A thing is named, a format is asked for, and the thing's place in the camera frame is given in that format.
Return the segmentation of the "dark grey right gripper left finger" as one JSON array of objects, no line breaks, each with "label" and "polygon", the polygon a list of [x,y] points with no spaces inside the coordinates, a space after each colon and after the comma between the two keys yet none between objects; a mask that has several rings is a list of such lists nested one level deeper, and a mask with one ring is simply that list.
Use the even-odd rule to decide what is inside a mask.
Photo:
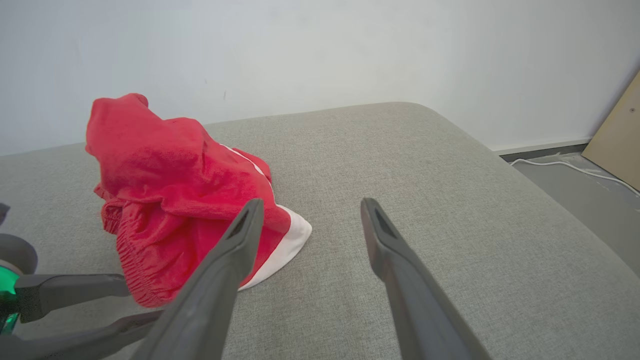
[{"label": "dark grey right gripper left finger", "polygon": [[135,360],[219,360],[240,284],[254,268],[265,218],[251,199],[151,328]]}]

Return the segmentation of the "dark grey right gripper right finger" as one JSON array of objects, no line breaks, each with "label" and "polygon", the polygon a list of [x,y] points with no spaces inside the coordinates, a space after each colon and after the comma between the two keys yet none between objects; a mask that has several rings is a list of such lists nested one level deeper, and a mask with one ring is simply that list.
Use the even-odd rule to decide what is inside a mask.
[{"label": "dark grey right gripper right finger", "polygon": [[481,344],[382,206],[363,198],[360,216],[371,269],[385,285],[404,360],[488,360]]}]

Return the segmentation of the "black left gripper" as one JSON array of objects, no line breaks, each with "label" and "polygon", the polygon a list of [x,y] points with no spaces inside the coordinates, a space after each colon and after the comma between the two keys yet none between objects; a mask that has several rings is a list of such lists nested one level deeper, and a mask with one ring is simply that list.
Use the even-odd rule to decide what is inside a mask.
[{"label": "black left gripper", "polygon": [[16,235],[0,235],[3,360],[102,360],[144,339],[163,314],[162,310],[141,313],[100,328],[25,340],[11,334],[18,317],[25,324],[54,310],[131,295],[123,275],[33,275],[37,267],[37,251],[30,243]]}]

